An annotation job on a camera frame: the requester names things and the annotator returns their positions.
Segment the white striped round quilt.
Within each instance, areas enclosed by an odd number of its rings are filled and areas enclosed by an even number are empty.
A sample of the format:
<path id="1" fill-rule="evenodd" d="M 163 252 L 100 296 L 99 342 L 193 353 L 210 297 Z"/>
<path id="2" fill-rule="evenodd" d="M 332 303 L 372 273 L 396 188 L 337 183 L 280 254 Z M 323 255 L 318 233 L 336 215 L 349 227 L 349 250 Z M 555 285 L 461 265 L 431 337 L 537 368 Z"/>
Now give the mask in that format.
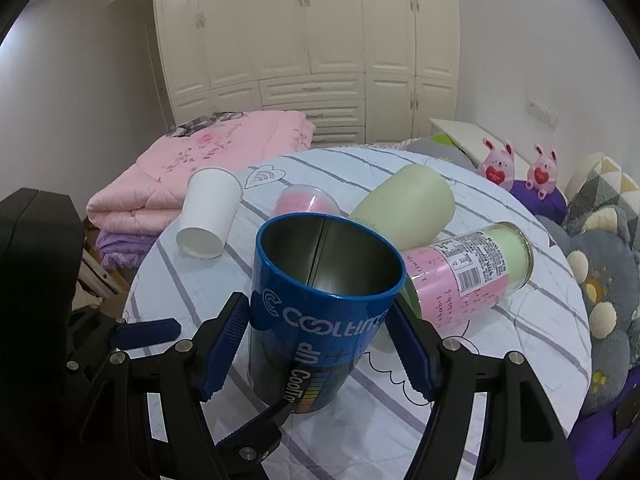
<path id="1" fill-rule="evenodd" d="M 174 318 L 183 336 L 215 316 L 232 292 L 249 292 L 255 236 L 281 192 L 309 184 L 329 193 L 342 214 L 409 164 L 439 172 L 454 193 L 456 211 L 446 236 L 497 221 L 516 224 L 533 248 L 532 278 L 522 289 L 452 330 L 485 356 L 524 354 L 570 430 L 591 374 L 591 344 L 582 292 L 547 230 L 511 194 L 450 162 L 390 148 L 325 148 L 266 160 L 239 173 L 242 203 L 224 254 L 191 258 L 168 228 L 144 259 L 126 302 L 128 321 Z M 291 417 L 282 442 L 264 463 L 273 479 L 400 479 L 431 409 L 411 388 L 385 330 L 347 378 L 336 399 L 310 415 Z"/>

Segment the grey plush paw cushion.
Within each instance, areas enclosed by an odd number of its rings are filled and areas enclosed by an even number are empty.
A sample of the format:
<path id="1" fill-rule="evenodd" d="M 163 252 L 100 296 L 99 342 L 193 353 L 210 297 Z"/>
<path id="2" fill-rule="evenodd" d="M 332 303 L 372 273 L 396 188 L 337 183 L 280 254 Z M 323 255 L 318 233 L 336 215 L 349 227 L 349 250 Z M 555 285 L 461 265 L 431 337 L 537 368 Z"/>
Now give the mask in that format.
<path id="1" fill-rule="evenodd" d="M 639 365 L 639 253 L 626 214 L 604 206 L 564 230 L 540 216 L 582 291 L 591 337 L 591 379 L 580 414 L 603 410 Z"/>

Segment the light green ceramic cup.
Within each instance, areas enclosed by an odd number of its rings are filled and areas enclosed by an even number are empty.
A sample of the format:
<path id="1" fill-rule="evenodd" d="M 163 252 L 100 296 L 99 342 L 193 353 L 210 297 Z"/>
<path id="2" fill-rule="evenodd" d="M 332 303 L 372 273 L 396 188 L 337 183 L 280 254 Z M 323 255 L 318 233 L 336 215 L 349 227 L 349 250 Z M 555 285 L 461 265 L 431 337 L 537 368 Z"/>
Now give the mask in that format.
<path id="1" fill-rule="evenodd" d="M 430 167 L 402 167 L 370 192 L 349 219 L 386 238 L 398 252 L 426 246 L 454 218 L 447 181 Z"/>

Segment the pink folded blanket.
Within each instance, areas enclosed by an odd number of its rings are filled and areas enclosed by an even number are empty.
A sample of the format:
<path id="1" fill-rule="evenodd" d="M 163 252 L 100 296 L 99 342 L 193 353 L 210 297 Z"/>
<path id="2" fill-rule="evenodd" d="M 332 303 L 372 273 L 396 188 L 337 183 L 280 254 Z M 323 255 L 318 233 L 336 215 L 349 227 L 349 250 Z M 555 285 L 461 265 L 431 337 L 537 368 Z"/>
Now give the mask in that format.
<path id="1" fill-rule="evenodd" d="M 265 159 L 306 151 L 316 127 L 297 110 L 202 116 L 170 128 L 87 205 L 87 217 L 111 233 L 158 235 L 178 216 L 191 174 L 237 172 Z"/>

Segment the white paper cup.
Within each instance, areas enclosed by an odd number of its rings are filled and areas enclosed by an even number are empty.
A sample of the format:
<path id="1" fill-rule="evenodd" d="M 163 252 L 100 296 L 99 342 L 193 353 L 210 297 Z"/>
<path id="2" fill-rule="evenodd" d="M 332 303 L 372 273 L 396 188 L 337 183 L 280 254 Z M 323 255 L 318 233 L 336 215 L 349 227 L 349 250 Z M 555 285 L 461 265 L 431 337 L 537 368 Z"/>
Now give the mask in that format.
<path id="1" fill-rule="evenodd" d="M 218 167 L 195 171 L 178 218 L 176 243 L 187 255 L 213 259 L 224 252 L 232 222 L 243 198 L 243 185 Z"/>

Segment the grey flower pillow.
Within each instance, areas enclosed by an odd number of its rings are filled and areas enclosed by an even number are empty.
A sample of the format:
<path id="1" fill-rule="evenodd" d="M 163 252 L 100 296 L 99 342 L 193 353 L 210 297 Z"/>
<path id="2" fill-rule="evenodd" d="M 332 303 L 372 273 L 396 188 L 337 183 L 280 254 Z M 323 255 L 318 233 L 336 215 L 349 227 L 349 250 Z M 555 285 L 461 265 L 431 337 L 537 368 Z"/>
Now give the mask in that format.
<path id="1" fill-rule="evenodd" d="M 461 168 L 474 171 L 476 165 L 461 148 L 452 142 L 446 134 L 427 136 L 426 138 L 411 139 L 402 149 L 404 151 L 430 156 L 451 162 Z"/>

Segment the pink bunny toy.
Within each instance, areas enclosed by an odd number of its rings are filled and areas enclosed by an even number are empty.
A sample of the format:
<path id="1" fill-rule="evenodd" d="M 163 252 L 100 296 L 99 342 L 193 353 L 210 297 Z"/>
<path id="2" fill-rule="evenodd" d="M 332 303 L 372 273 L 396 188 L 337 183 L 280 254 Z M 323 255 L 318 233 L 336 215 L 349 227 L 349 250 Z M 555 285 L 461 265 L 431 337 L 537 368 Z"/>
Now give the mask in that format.
<path id="1" fill-rule="evenodd" d="M 544 200 L 556 188 L 558 155 L 555 150 L 546 154 L 539 144 L 534 145 L 534 150 L 538 154 L 538 158 L 527 171 L 525 187 L 528 190 L 535 190 L 538 200 Z"/>
<path id="2" fill-rule="evenodd" d="M 506 141 L 503 148 L 497 148 L 494 141 L 484 138 L 483 144 L 489 152 L 477 167 L 476 173 L 510 192 L 515 178 L 514 149 L 511 143 Z"/>

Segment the cream white wardrobe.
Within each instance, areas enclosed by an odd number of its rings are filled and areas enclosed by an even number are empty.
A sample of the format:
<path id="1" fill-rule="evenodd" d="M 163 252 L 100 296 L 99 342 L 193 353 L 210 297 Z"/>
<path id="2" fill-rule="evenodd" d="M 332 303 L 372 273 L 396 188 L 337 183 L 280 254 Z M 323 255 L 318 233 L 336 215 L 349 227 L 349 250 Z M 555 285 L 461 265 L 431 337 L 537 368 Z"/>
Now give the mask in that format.
<path id="1" fill-rule="evenodd" d="M 298 110 L 319 145 L 426 136 L 457 107 L 459 0 L 153 0 L 177 122 Z"/>

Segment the clear pink green cup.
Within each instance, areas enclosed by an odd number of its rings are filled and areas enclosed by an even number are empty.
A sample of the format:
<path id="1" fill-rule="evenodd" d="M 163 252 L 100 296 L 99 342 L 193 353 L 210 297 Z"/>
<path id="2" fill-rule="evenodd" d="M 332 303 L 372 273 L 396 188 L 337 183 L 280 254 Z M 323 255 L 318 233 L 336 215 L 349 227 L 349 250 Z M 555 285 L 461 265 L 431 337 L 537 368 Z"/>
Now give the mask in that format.
<path id="1" fill-rule="evenodd" d="M 523 288 L 533 273 L 528 238 L 497 222 L 402 254 L 404 296 L 413 313 L 436 330 L 471 321 Z"/>

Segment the blue black Cooltime cup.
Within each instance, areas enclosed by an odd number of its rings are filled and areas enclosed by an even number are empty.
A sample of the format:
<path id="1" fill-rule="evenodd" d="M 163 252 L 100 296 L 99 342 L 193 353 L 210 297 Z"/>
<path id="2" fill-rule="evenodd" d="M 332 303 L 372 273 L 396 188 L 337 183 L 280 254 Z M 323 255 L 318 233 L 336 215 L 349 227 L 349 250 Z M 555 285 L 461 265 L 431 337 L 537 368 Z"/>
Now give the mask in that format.
<path id="1" fill-rule="evenodd" d="M 336 397 L 406 279 L 380 234 L 329 214 L 284 214 L 255 240 L 248 379 L 295 414 Z"/>

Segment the purple pillow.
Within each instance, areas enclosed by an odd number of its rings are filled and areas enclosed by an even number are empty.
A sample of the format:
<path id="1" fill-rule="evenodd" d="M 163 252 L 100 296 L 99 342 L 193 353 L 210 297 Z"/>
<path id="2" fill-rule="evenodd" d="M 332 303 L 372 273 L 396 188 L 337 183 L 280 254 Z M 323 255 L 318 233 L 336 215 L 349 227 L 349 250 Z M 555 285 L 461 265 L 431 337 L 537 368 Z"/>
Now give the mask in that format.
<path id="1" fill-rule="evenodd" d="M 548 218 L 556 224 L 563 223 L 567 204 L 564 195 L 557 188 L 541 200 L 534 188 L 529 190 L 524 181 L 515 180 L 511 193 L 534 216 Z"/>

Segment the white wall socket strip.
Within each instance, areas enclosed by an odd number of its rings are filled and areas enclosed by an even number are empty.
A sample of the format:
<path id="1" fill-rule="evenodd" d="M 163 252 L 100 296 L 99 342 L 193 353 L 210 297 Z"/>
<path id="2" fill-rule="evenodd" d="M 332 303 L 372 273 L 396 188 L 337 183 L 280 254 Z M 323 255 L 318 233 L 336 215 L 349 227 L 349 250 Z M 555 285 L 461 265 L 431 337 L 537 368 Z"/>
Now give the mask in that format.
<path id="1" fill-rule="evenodd" d="M 543 124 L 546 128 L 554 130 L 558 124 L 558 111 L 551 104 L 544 92 L 533 88 L 526 90 L 526 110 L 530 117 Z"/>

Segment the small pink clear cup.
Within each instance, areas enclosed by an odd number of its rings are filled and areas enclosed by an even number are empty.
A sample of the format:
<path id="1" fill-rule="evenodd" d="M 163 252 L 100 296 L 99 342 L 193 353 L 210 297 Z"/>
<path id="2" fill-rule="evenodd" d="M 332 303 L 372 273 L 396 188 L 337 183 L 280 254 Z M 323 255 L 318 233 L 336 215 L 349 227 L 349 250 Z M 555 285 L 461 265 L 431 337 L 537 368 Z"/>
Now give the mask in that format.
<path id="1" fill-rule="evenodd" d="M 339 216 L 341 209 L 334 198 L 311 185 L 296 184 L 288 186 L 280 193 L 273 208 L 273 217 L 296 212 L 318 212 Z"/>

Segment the near pink bunny toy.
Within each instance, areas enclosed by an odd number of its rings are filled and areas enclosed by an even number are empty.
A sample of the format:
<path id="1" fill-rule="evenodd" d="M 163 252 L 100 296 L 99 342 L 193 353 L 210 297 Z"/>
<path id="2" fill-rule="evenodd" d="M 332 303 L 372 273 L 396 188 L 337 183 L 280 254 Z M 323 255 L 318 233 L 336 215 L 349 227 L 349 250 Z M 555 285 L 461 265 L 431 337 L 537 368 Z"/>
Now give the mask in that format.
<path id="1" fill-rule="evenodd" d="M 514 149 L 511 143 L 506 141 L 503 148 L 497 148 L 494 141 L 484 138 L 483 144 L 489 152 L 477 167 L 476 173 L 510 192 L 515 178 Z"/>

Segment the purple folded blanket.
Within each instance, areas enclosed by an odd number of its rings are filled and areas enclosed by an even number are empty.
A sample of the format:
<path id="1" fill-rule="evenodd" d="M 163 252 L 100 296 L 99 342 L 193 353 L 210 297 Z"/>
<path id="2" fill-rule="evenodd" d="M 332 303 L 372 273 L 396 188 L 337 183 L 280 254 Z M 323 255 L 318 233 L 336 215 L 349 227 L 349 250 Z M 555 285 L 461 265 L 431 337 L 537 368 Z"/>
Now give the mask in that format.
<path id="1" fill-rule="evenodd" d="M 96 251 L 105 270 L 137 269 L 157 239 L 157 235 L 101 231 L 96 238 Z"/>

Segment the triangle pattern quilted cushion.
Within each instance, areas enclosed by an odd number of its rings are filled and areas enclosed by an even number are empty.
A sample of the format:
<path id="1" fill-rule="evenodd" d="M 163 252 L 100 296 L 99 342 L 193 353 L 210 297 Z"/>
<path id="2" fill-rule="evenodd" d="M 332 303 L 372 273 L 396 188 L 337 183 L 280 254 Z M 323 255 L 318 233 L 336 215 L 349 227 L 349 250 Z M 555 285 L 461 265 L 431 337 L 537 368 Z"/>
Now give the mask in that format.
<path id="1" fill-rule="evenodd" d="M 639 185 L 612 158 L 601 153 L 582 161 L 565 189 L 568 198 L 564 229 L 575 235 L 585 229 L 622 230 L 639 250 Z"/>

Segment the white bedside table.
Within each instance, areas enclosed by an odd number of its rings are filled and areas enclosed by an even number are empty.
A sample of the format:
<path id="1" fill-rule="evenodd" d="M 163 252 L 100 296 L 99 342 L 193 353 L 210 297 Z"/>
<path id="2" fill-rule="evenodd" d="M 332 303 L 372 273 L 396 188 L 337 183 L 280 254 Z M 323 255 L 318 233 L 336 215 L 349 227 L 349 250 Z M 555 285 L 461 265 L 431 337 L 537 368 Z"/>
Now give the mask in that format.
<path id="1" fill-rule="evenodd" d="M 492 136 L 488 131 L 472 122 L 456 122 L 455 120 L 430 119 L 431 134 L 446 134 L 454 145 L 469 157 L 475 167 L 484 162 L 489 153 L 489 148 L 483 143 L 487 139 L 494 148 L 501 151 L 504 141 Z"/>

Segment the far pink bunny toy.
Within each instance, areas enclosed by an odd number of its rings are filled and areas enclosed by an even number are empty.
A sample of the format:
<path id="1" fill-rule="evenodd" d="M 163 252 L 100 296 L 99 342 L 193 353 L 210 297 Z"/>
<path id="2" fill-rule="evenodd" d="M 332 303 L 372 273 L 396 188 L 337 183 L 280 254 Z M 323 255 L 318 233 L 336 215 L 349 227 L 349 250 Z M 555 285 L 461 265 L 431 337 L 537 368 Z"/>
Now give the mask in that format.
<path id="1" fill-rule="evenodd" d="M 556 188 L 558 155 L 555 150 L 546 154 L 539 144 L 534 145 L 534 150 L 538 154 L 538 158 L 527 171 L 525 187 L 528 190 L 535 190 L 538 200 L 544 200 Z"/>

